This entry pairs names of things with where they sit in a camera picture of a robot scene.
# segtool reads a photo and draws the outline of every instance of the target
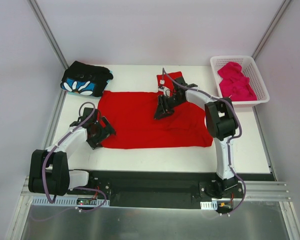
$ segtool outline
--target blue pattern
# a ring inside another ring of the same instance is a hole
[[[85,82],[85,81],[84,81],[84,82],[82,82],[82,81],[75,81],[75,80],[73,80],[73,79],[71,79],[71,78],[67,78],[65,82],[66,82],[66,83],[69,85],[69,87],[72,89],[71,92],[76,92],[76,93],[81,94],[81,93],[86,92],[86,91],[91,91],[91,94],[84,94],[84,95],[86,95],[86,96],[91,96],[91,95],[93,94],[93,91],[94,91],[95,87],[96,87],[96,84],[95,84],[95,83],[90,82],[85,88],[79,90],[79,88],[82,87],[83,85],[85,85],[87,82]],[[75,89],[72,88],[74,82],[76,82],[76,87],[75,87]],[[61,88],[62,88],[63,90],[68,91],[68,90],[65,88],[64,84],[61,84]]]

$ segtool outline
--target cable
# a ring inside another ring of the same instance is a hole
[[[51,199],[50,195],[49,195],[49,190],[48,190],[48,186],[47,186],[47,178],[46,178],[46,165],[47,162],[50,158],[50,156],[52,155],[52,153],[58,148],[58,146],[60,146],[72,133],[74,133],[78,128],[80,128],[83,124],[85,124],[95,113],[96,111],[96,105],[90,101],[84,102],[80,108],[79,108],[79,114],[81,112],[81,109],[84,105],[86,104],[91,104],[93,106],[93,110],[92,112],[89,114],[89,116],[83,120],[78,126],[76,126],[73,131],[68,132],[63,138],[60,139],[59,142],[57,142],[57,144],[51,149],[51,151],[47,154],[47,156],[45,157],[43,164],[42,164],[42,183],[43,183],[43,189],[44,189],[44,193],[46,195],[46,198],[48,199],[49,203],[54,204],[56,202],[56,197],[57,195],[54,195],[53,199]]]
[[[226,105],[230,108],[230,110],[231,110],[231,112],[232,112],[232,114],[233,114],[233,116],[234,116],[234,119],[235,119],[236,123],[238,124],[238,127],[239,127],[239,134],[236,135],[236,136],[230,137],[230,138],[228,139],[228,141],[227,141],[227,146],[228,146],[228,147],[227,147],[227,148],[228,148],[228,164],[229,164],[228,166],[229,166],[231,172],[233,173],[233,175],[235,175],[235,176],[242,182],[243,187],[244,187],[244,192],[243,192],[243,197],[242,197],[241,201],[240,201],[239,204],[231,211],[231,213],[232,213],[234,210],[236,210],[238,207],[241,206],[241,204],[243,203],[243,201],[244,201],[245,198],[246,198],[246,193],[247,193],[247,187],[246,187],[245,181],[244,181],[241,177],[238,176],[238,174],[237,174],[237,173],[235,172],[235,170],[233,169],[232,163],[231,163],[231,140],[240,138],[240,137],[242,136],[242,126],[241,126],[241,124],[240,124],[240,121],[239,121],[239,119],[238,119],[238,116],[237,116],[237,114],[236,114],[234,108],[231,106],[231,104],[230,104],[228,101],[226,101],[226,100],[224,100],[224,99],[222,99],[222,98],[216,97],[216,96],[212,96],[212,95],[210,95],[209,93],[207,93],[207,92],[205,92],[205,91],[203,91],[203,90],[196,89],[196,88],[191,88],[191,87],[186,87],[186,86],[183,86],[183,85],[179,84],[179,83],[178,83],[177,81],[175,81],[169,74],[167,74],[165,68],[163,67],[163,68],[162,68],[162,79],[164,79],[164,76],[165,76],[165,75],[166,75],[166,76],[167,76],[174,84],[176,84],[177,86],[179,86],[180,88],[182,88],[182,89],[184,89],[184,90],[196,91],[196,92],[199,92],[199,93],[202,93],[202,94],[206,95],[208,98],[210,98],[210,99],[212,99],[212,100],[216,100],[216,101],[223,102],[224,104],[226,104]]]
[[[79,189],[79,190],[88,190],[88,191],[95,191],[96,193],[101,193],[101,194],[103,195],[103,197],[104,197],[104,201],[103,201],[100,205],[94,207],[93,209],[89,209],[89,210],[84,210],[84,209],[81,208],[81,209],[79,210],[79,212],[88,213],[88,212],[95,211],[95,210],[97,210],[98,208],[100,208],[101,206],[103,206],[103,205],[107,202],[107,196],[106,196],[106,194],[105,194],[103,191],[101,191],[101,190],[98,190],[98,189],[92,189],[92,188],[86,188],[86,187],[75,187],[75,189]],[[33,221],[35,221],[35,222],[45,222],[45,221],[48,221],[48,220],[50,220],[50,219],[53,219],[53,218],[59,216],[60,214],[66,212],[66,211],[68,211],[68,210],[70,210],[70,209],[78,209],[78,207],[77,207],[77,206],[76,206],[76,207],[73,207],[73,206],[67,207],[66,209],[63,209],[62,211],[58,212],[57,214],[52,215],[52,216],[47,217],[47,218],[43,218],[43,219],[36,219],[36,218],[34,218],[34,217],[32,216],[32,213],[29,212],[29,217],[30,217]]]

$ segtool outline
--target white wall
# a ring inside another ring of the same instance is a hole
[[[209,66],[252,55],[283,0],[38,0],[68,64]]]
[[[257,107],[279,180],[287,181],[300,220],[300,0],[292,2],[256,63],[270,101]]]
[[[63,69],[26,0],[0,1],[0,240],[31,154],[42,148]]]

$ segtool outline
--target black base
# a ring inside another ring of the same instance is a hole
[[[239,176],[246,181],[275,180],[272,174]],[[211,201],[201,189],[209,189],[213,180],[216,180],[215,173],[91,171],[87,187],[99,187],[112,207],[200,209],[200,202]],[[232,189],[235,198],[242,197],[239,188],[242,189],[240,184]],[[93,196],[95,192],[74,189],[68,194]],[[224,197],[230,198],[231,191]]]

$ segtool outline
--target red fabric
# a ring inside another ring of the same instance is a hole
[[[169,79],[165,79],[165,86],[172,86]],[[210,147],[213,138],[205,126],[205,111],[185,102],[174,108],[172,116],[155,120],[159,94],[162,92],[104,91],[98,109],[116,135],[105,139],[102,146],[112,149]]]

